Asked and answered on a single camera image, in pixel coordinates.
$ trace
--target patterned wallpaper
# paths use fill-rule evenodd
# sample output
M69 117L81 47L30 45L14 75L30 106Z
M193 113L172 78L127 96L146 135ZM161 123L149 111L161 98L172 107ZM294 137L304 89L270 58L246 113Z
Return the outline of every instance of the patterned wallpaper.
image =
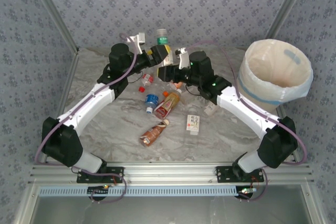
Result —
M0 223L12 223L72 53L40 0L0 0Z
M110 47L119 33L166 28L171 45L213 39L248 46L263 39L283 0L53 0L79 47Z
M300 48L314 70L307 97L285 109L308 148L328 219L336 223L336 0L298 0L277 39Z

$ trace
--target plastic bag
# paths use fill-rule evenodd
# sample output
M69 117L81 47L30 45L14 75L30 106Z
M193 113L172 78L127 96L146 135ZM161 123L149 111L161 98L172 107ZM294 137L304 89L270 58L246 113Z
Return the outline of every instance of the plastic bag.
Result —
M305 97L312 80L313 70L306 55L295 46L275 39L252 43L238 76L240 92L267 111Z

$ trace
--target green bottle label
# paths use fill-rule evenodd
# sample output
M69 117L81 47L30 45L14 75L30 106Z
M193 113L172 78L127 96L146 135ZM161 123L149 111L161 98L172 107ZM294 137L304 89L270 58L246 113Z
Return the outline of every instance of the green bottle label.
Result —
M167 37L160 37L157 38L158 45L165 45L168 44L168 38Z

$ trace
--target enclosure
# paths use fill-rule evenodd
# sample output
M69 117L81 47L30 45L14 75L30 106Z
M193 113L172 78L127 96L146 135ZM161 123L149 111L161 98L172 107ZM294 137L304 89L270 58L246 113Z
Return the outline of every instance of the enclosure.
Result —
M336 221L334 0L0 1L1 223ZM91 204L90 184L77 184L78 175L71 169L34 164L43 122L64 114L90 92L109 62L111 47L123 42L119 34L144 32L141 48L147 52L157 44L160 28L167 30L173 50L198 43L189 54L204 51L215 74L231 83L234 78L221 49L200 42L214 41L225 48L235 74L250 44L262 39L286 41L310 60L314 77L307 96L271 112L294 120L308 150L307 162L265 168L268 190L259 201L239 202L234 198L237 189L247 184L220 183L216 170L257 149L259 137L227 110L206 114L209 101L202 96L192 96L187 104L179 102L155 143L140 144L139 137L160 122L146 114L145 97L155 93L163 100L162 92L169 86L155 78L141 93L138 73L128 77L125 90L80 134L85 150L107 161L107 166L123 167L128 184L123 200ZM200 116L197 136L185 130L191 105ZM41 158L55 163L50 157ZM301 158L298 149L287 161ZM110 188L107 196L122 188ZM260 191L258 182L256 195Z

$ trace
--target trash bin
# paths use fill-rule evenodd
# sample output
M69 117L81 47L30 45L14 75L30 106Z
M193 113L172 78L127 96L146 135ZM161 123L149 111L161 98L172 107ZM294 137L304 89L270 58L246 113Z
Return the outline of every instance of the trash bin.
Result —
M247 49L241 63L241 94L268 112L305 97L313 80L309 59L295 46L275 39L259 40Z

